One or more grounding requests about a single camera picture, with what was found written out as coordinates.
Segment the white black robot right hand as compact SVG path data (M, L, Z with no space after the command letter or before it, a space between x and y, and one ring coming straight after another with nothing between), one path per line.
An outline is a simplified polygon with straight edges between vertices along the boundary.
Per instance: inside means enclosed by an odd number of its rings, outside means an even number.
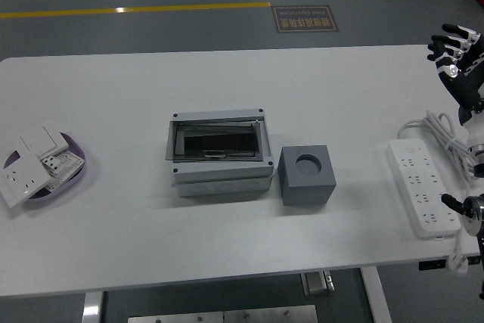
M467 130L468 148L483 144L483 34L445 23L444 35L432 36L427 56L459 105L459 123Z

